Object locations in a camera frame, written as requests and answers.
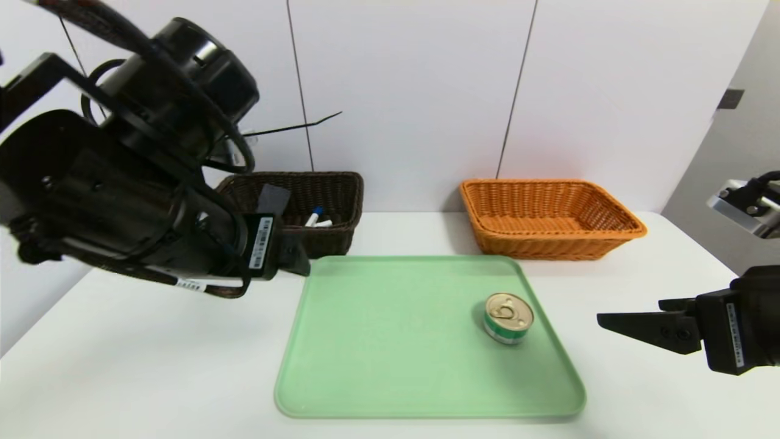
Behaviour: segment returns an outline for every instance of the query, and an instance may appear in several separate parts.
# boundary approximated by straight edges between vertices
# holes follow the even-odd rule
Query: screw
[[[54,187],[54,179],[50,175],[41,178],[41,183],[44,184],[44,189],[50,191]]]

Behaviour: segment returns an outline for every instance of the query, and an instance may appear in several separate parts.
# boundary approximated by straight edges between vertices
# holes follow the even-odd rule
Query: orange wicker basket
[[[460,193],[482,252],[593,260],[647,234],[603,188],[582,180],[467,180]]]

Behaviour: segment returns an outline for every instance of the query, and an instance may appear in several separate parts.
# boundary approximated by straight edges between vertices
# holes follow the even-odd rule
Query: black line
[[[531,31],[534,29],[534,20],[536,19],[536,8],[539,6],[539,0],[534,2],[534,11],[531,13],[531,24],[528,26],[528,38],[526,47],[523,50],[523,61],[520,62],[520,72],[517,74],[517,85],[515,86],[515,97],[512,99],[512,109],[509,110],[509,122],[506,124],[506,133],[504,134],[504,144],[501,146],[501,158],[498,159],[498,169],[495,171],[495,178],[501,173],[501,164],[504,162],[504,151],[506,150],[506,141],[509,139],[509,128],[512,126],[512,114],[515,112],[515,103],[517,102],[517,92],[520,90],[520,78],[523,77],[523,67],[526,66],[526,57],[528,56],[528,45],[531,43]]]
[[[309,121],[306,117],[306,104],[303,102],[303,85],[300,81],[300,67],[298,66],[298,51],[295,47],[295,32],[293,32],[293,15],[290,12],[290,0],[287,0],[287,20],[290,23],[290,39],[292,39],[292,56],[295,57],[295,71],[298,75],[298,91],[300,92],[300,107],[303,110],[303,123],[308,124]],[[311,164],[311,172],[314,172],[314,156],[311,154],[311,138],[309,138],[309,127],[306,127],[306,143],[309,145],[309,163]]]
[[[68,27],[65,25],[65,20],[62,19],[62,16],[57,16],[59,18],[59,23],[62,25],[62,30],[65,31],[65,36],[68,38],[68,43],[70,44],[70,50],[73,51],[73,55],[76,56],[76,61],[79,63],[79,67],[81,67],[81,73],[85,77],[89,77],[87,75],[87,69],[84,69],[84,64],[81,62],[81,57],[79,56],[79,52],[76,50],[76,45],[73,44],[73,40],[70,38],[70,32],[68,32]],[[103,119],[106,118],[105,111],[103,111],[103,106],[98,104],[97,107],[100,109],[100,112],[103,113]]]
[[[334,117],[338,116],[341,113],[343,113],[343,111],[337,112],[336,114],[331,114],[330,116],[322,118],[317,122],[305,123],[304,125],[295,125],[294,127],[276,128],[275,130],[268,130],[268,131],[257,131],[254,133],[241,133],[241,135],[244,137],[255,137],[255,136],[264,136],[265,134],[281,133],[282,131],[290,131],[290,130],[298,130],[300,128],[315,127],[326,120],[333,119]]]

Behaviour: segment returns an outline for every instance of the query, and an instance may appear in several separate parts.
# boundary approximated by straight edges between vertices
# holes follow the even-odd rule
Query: tin can
[[[520,343],[532,324],[534,311],[514,294],[496,293],[485,301],[485,331],[500,343]]]

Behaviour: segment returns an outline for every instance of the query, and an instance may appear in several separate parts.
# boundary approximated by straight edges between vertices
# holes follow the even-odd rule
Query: pull tab
[[[490,315],[495,319],[512,320],[517,317],[517,311],[511,305],[501,305],[491,309]]]

